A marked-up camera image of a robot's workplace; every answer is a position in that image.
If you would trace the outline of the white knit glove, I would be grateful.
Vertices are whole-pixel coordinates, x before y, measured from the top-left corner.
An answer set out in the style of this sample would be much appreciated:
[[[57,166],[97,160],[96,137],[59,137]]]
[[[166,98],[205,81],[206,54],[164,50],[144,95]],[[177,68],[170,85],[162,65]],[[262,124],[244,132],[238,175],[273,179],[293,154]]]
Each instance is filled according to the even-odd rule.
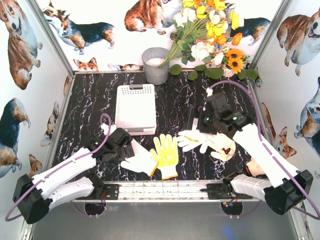
[[[209,146],[207,140],[213,137],[213,134],[202,133],[199,130],[182,130],[178,133],[177,143],[183,152],[191,151],[200,146],[199,152],[204,154],[208,147],[217,151],[213,146]]]

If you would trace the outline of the yellow dotted work glove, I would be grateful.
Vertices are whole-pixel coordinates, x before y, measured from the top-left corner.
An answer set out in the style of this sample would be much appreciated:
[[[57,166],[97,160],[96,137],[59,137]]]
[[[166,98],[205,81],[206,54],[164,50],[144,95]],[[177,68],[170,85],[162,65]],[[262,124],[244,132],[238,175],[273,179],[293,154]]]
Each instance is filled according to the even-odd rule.
[[[158,163],[157,169],[161,172],[162,180],[169,180],[178,176],[176,166],[179,162],[177,137],[170,134],[161,134],[153,138],[154,148],[149,152]]]

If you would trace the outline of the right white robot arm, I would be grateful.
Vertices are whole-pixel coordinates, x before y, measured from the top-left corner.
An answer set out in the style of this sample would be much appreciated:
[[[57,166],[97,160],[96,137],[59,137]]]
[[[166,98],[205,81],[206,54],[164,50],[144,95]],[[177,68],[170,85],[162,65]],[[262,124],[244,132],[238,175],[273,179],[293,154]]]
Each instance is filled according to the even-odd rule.
[[[222,93],[207,96],[202,105],[190,107],[187,129],[207,140],[216,139],[216,146],[225,154],[232,150],[224,140],[237,143],[252,157],[250,164],[259,167],[259,179],[253,170],[235,172],[223,179],[228,190],[244,194],[267,203],[278,215],[284,215],[306,200],[313,182],[308,170],[300,171],[289,163],[261,135],[260,128],[242,110],[234,110]]]

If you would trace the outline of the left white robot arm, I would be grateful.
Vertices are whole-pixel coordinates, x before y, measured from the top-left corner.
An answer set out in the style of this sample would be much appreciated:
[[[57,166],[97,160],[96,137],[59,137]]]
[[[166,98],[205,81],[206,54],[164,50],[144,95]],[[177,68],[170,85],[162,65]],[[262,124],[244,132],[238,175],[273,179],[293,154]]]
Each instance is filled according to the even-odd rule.
[[[29,177],[21,176],[15,186],[13,202],[27,224],[41,220],[53,208],[79,198],[98,198],[104,183],[93,172],[100,163],[119,163],[135,155],[133,137],[123,128],[99,141],[92,138],[68,159],[51,169]]]

